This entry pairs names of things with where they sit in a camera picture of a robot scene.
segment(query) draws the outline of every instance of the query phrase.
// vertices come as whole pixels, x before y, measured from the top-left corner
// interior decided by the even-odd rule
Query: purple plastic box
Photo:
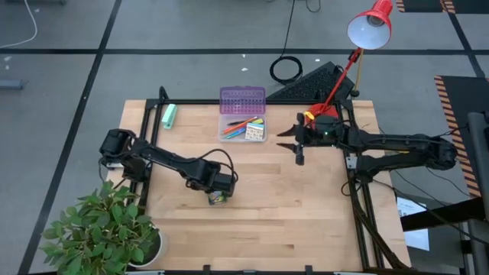
[[[220,112],[226,115],[265,113],[265,88],[251,86],[222,87]]]

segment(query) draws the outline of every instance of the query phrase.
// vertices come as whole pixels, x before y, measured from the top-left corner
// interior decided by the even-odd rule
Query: lamp shade
[[[378,0],[372,9],[355,16],[348,24],[351,42],[366,50],[378,49],[387,44],[391,34],[391,11],[390,0]]]

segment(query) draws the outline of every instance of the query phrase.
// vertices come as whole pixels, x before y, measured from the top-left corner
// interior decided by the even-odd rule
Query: black keyboard
[[[269,95],[267,99],[315,99],[324,102],[341,74],[342,71],[336,69],[335,64],[328,62]],[[348,77],[345,77],[336,93],[336,99],[340,99],[339,97],[346,99],[354,85]]]

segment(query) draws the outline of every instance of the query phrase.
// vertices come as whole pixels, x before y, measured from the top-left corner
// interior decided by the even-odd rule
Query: green sponge
[[[163,123],[163,128],[171,129],[173,125],[173,121],[175,120],[176,115],[176,105],[170,104],[168,105],[165,114],[163,115],[163,119],[161,119],[161,123]]]

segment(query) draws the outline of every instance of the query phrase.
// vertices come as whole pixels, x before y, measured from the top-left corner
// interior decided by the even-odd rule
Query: white paper
[[[397,198],[397,210],[399,210],[399,216],[401,217],[425,211],[423,207],[413,201],[403,198]],[[404,232],[404,238],[406,239],[407,246],[429,251],[428,229]]]

